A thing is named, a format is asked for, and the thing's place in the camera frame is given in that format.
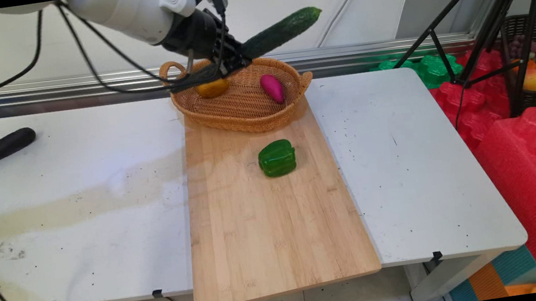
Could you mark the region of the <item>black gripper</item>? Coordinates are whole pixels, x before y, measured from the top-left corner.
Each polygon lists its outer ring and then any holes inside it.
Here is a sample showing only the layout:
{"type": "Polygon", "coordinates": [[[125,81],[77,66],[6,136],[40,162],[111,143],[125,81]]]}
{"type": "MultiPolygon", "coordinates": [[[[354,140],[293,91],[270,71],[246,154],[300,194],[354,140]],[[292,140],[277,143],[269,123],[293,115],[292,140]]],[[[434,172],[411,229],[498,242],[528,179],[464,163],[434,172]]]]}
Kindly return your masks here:
{"type": "Polygon", "coordinates": [[[216,76],[234,74],[252,64],[252,58],[238,54],[243,44],[229,33],[226,23],[207,9],[197,9],[189,17],[176,15],[162,47],[185,56],[192,50],[194,59],[217,61],[222,56],[213,66],[216,76]]]}

